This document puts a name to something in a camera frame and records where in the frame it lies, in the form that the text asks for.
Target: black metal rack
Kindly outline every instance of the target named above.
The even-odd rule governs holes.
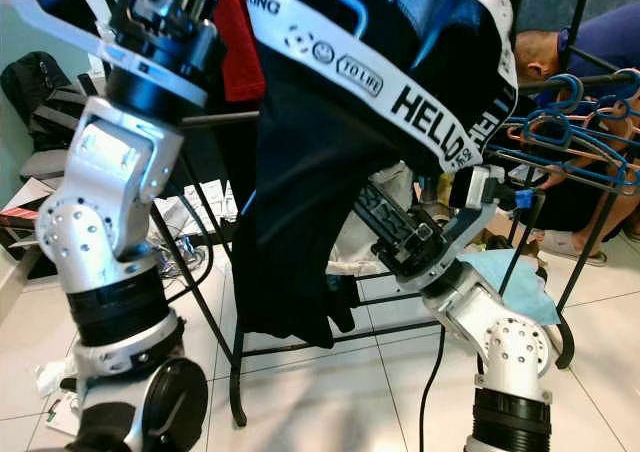
[[[570,40],[569,40],[569,51],[573,52],[573,53],[578,53],[583,55],[584,52],[577,50],[574,46],[573,43],[575,41],[575,36],[577,33],[577,27],[580,23],[580,20],[582,18],[582,13],[584,11],[584,6],[586,4],[586,0],[578,0],[578,4],[577,4],[577,8],[574,14],[574,18],[573,18],[573,26],[571,29],[571,34],[570,34]],[[516,10],[518,9],[518,5],[519,5],[519,0],[515,1],[515,8]],[[620,79],[618,77],[616,77],[615,79],[611,79],[614,81],[618,81],[618,80],[623,80]],[[553,87],[562,87],[562,84],[549,84],[546,86],[546,88],[553,88]],[[528,90],[526,88],[523,88],[524,90],[522,90],[522,93],[534,93],[535,91],[532,88],[529,88]],[[221,123],[229,123],[229,122],[236,122],[236,121],[245,121],[245,120],[254,120],[257,117],[257,112],[249,112],[249,113],[242,113],[242,114],[230,114],[230,115],[226,115],[226,116],[202,116],[202,117],[194,117],[194,118],[188,118],[185,119],[185,121],[182,124],[183,128],[190,128],[190,127],[201,127],[201,126],[215,126],[217,124],[221,124]],[[185,165],[187,167],[187,169],[189,169],[189,165],[188,165],[188,160],[184,160]],[[218,238],[220,240],[220,243],[223,244],[223,246],[225,247],[225,251],[227,252],[227,254],[229,255],[229,258],[231,260],[231,254],[229,251],[229,248],[226,244],[227,240],[225,237],[225,234],[223,233],[223,231],[219,228],[219,225],[216,221],[215,216],[213,215],[213,212],[211,210],[211,208],[208,206],[208,203],[206,201],[206,198],[204,197],[204,193],[202,192],[202,189],[197,181],[197,178],[195,177],[195,174],[193,173],[193,170],[189,171],[189,175],[190,175],[190,179],[192,181],[192,183],[194,184],[195,188],[196,188],[196,192],[198,193],[198,196],[200,197],[200,199],[203,202],[203,205],[205,207],[205,210],[207,212],[207,215],[209,217],[209,219],[212,221],[212,223],[214,224],[214,226],[216,227],[216,232],[218,235]],[[604,225],[604,221],[606,220],[606,217],[608,216],[611,207],[613,206],[613,202],[615,201],[615,194],[614,193],[610,193],[609,196],[607,197],[607,201],[605,204],[605,207],[603,208],[600,217],[598,219],[598,223],[596,224],[596,227],[594,228],[594,231],[591,235],[591,237],[589,238],[589,241],[587,243],[587,246],[584,249],[584,252],[582,253],[580,259],[578,260],[578,263],[576,264],[576,267],[571,275],[571,278],[569,279],[569,282],[567,283],[567,286],[562,294],[562,297],[560,299],[560,301],[557,304],[557,310],[558,313],[561,317],[561,323],[558,325],[562,340],[563,340],[563,344],[562,344],[562,352],[560,357],[558,358],[556,365],[559,368],[565,368],[569,365],[569,363],[571,362],[571,359],[573,357],[574,354],[574,341],[573,341],[573,336],[571,333],[571,329],[569,328],[567,322],[564,320],[564,318],[562,318],[562,311],[564,309],[564,306],[575,286],[576,281],[578,280],[578,277],[586,263],[586,260],[588,258],[589,255],[589,251],[590,249],[593,247],[593,244],[595,243],[595,240],[599,234],[599,232],[601,231],[603,225]],[[218,324],[216,323],[213,315],[211,314],[211,311],[209,310],[209,308],[207,307],[204,298],[202,297],[202,293],[200,292],[197,284],[195,283],[195,280],[193,279],[192,274],[190,273],[185,261],[183,260],[181,254],[179,253],[177,247],[175,246],[175,243],[173,241],[173,238],[171,236],[171,233],[169,232],[169,230],[167,229],[166,225],[163,225],[164,222],[162,220],[162,217],[160,216],[159,212],[157,211],[157,209],[153,208],[152,209],[152,218],[154,219],[154,221],[156,222],[156,224],[158,225],[158,228],[164,238],[164,240],[167,242],[168,247],[170,248],[172,254],[174,255],[174,258],[177,262],[178,267],[180,268],[181,272],[183,273],[183,275],[185,276],[187,283],[189,285],[189,289],[186,292],[192,292],[194,294],[194,297],[196,298],[196,301],[199,305],[199,307],[201,308],[203,314],[205,315],[205,318],[207,320],[207,322],[209,323],[209,326],[211,327],[216,339],[218,340],[218,343],[220,344],[220,347],[226,357],[226,359],[229,361],[230,365],[231,365],[231,372],[230,372],[230,380],[229,380],[229,395],[230,395],[230,405],[231,405],[231,411],[233,414],[233,418],[234,421],[236,422],[236,424],[238,426],[245,426],[247,423],[247,418],[246,415],[242,409],[242,403],[241,403],[241,399],[240,399],[240,376],[241,376],[241,368],[242,368],[242,360],[244,357],[251,357],[251,356],[256,356],[256,355],[266,355],[266,354],[273,354],[273,353],[279,353],[279,352],[287,352],[287,351],[294,351],[294,350],[300,350],[300,349],[304,349],[304,348],[308,348],[311,347],[311,345],[306,344],[306,343],[299,343],[299,344],[294,344],[294,345],[287,345],[287,346],[283,346],[283,347],[270,347],[270,348],[263,348],[263,349],[255,349],[255,350],[244,350],[244,335],[245,333],[241,330],[241,328],[236,324],[236,329],[235,329],[235,334],[234,334],[234,342],[233,342],[233,347],[230,347],[229,344],[227,343],[227,341],[225,340],[224,336],[222,335],[220,328],[218,327]],[[513,235],[515,234],[515,227],[516,227],[516,221],[514,221],[514,228],[512,229],[512,233],[510,234],[510,239],[512,240]],[[531,228],[533,227],[533,224],[528,224],[527,225],[527,230],[531,230]],[[517,259],[517,255],[519,254],[519,251],[521,251],[522,249],[522,243],[517,247],[516,249],[516,259]],[[360,277],[356,280],[367,280],[367,279],[372,279],[372,278],[376,278],[376,277],[382,277],[382,276],[387,276],[387,275],[391,275],[391,274],[378,274],[378,275],[374,275],[374,276],[365,276],[365,277]],[[419,297],[420,294],[418,293],[414,293],[414,294],[399,294],[399,295],[393,295],[393,296],[388,296],[388,297],[382,297],[382,298],[377,298],[377,299],[373,299],[373,300],[360,300],[359,299],[359,303],[358,306],[364,306],[364,305],[374,305],[374,304],[380,304],[380,303],[391,303],[391,302],[396,302],[396,301],[400,301],[400,300],[406,300],[406,299],[413,299],[416,297]],[[431,320],[431,321],[422,321],[422,322],[418,322],[415,324],[409,324],[409,325],[400,325],[400,326],[395,326],[395,327],[386,327],[386,328],[382,328],[382,329],[373,329],[373,330],[369,330],[369,331],[365,331],[365,332],[358,332],[358,333],[353,333],[353,334],[348,334],[342,337],[337,337],[335,339],[336,342],[345,342],[345,341],[349,341],[349,340],[355,340],[355,339],[361,339],[361,338],[365,338],[365,337],[373,337],[373,336],[378,336],[378,335],[384,335],[384,334],[390,334],[390,333],[395,333],[395,332],[401,332],[401,331],[406,331],[406,330],[414,330],[414,329],[419,329],[419,328],[423,328],[423,327],[430,327],[433,325],[438,325],[437,321]]]

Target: white tile floor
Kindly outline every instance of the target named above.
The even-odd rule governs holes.
[[[233,333],[230,269],[217,251],[217,268],[203,287],[224,334]],[[610,264],[588,266],[566,318],[576,339],[570,370],[545,377],[554,393],[552,450],[640,452],[640,246],[618,238],[605,247]],[[547,256],[549,291],[562,292],[572,262]],[[174,284],[172,290],[179,288]],[[365,283],[364,298],[395,293],[389,279]],[[186,348],[209,379],[210,405],[195,450],[234,452],[417,451],[418,403],[435,360],[436,328],[246,360],[242,398],[249,424],[233,425],[229,368],[192,297],[176,303],[187,318]],[[0,326],[0,450],[60,446],[69,438],[48,429],[34,368],[62,358],[75,337],[57,286],[23,292]],[[422,320],[419,301],[363,307],[358,329]],[[283,341],[252,334],[248,347]],[[426,414],[427,450],[460,451],[471,430],[475,359],[447,338],[445,359]]]

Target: black garment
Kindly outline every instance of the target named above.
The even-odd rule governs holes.
[[[227,102],[224,86],[218,83],[209,91],[205,115],[250,112],[258,108],[254,103]],[[203,115],[195,106],[190,115]],[[242,210],[256,189],[256,134],[257,121],[194,127],[183,131],[182,152],[188,157],[200,182],[220,179],[223,188],[229,180],[233,197]],[[191,185],[180,165],[171,173],[171,182],[179,188]]]
[[[596,162],[587,170],[607,175],[607,167],[604,162]],[[537,229],[563,230],[577,232],[584,229],[595,213],[598,201],[606,192],[592,185],[583,184],[572,179],[546,190],[546,200],[535,223]],[[521,222],[529,221],[528,211],[522,214]],[[622,229],[622,224],[615,227],[603,239],[604,242],[612,239]]]
[[[354,13],[343,4],[303,1],[353,30]],[[362,41],[408,71],[421,46],[409,20],[387,0],[361,1],[369,12]],[[499,87],[493,77],[498,34],[486,12],[476,25],[445,28],[414,70],[415,79],[465,127]],[[328,288],[325,268],[359,191],[371,174],[401,159],[425,176],[440,167],[431,151],[350,93],[270,49],[260,47],[260,57],[267,93],[257,141],[257,194],[233,244],[238,318],[245,332],[294,334],[331,347],[327,318],[342,330],[353,321],[348,300]]]

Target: black cable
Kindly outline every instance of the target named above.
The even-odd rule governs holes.
[[[436,380],[436,375],[438,375],[438,369],[440,368],[440,363],[442,362],[442,356],[444,355],[444,325],[440,324],[440,342],[438,343],[438,355],[436,357],[436,363],[433,364],[433,370],[431,371],[431,376],[427,381],[427,385],[424,387],[424,391],[422,392],[422,399],[420,400],[420,418],[419,420],[419,434],[420,434],[420,452],[424,452],[424,409],[427,404],[427,395],[429,395],[429,389],[433,385],[433,381]]]
[[[208,254],[207,266],[204,269],[204,272],[202,273],[202,275],[200,277],[198,277],[198,280],[196,280],[196,282],[195,282],[195,287],[197,287],[207,279],[207,277],[211,273],[211,269],[213,269],[213,243],[211,242],[211,237],[209,237],[209,234],[207,233],[207,228],[202,223],[202,220],[198,216],[198,214],[195,211],[195,209],[193,208],[193,206],[189,203],[189,201],[185,198],[185,196],[183,194],[181,194],[177,190],[177,187],[173,183],[169,182],[168,186],[171,189],[173,189],[173,192],[178,196],[178,198],[180,199],[180,202],[182,202],[182,205],[185,206],[185,208],[187,209],[187,212],[189,212],[189,215],[191,215],[191,217],[193,217],[193,220],[195,220],[196,225],[200,229],[200,233],[202,234],[202,238],[203,238],[204,243],[205,243],[205,245],[207,247],[207,254]],[[172,295],[171,297],[169,297],[167,299],[167,303],[171,303],[174,300],[179,299],[183,295],[188,294],[189,292],[191,292],[193,289],[194,289],[194,287],[185,287],[180,292],[178,292],[178,293]]]

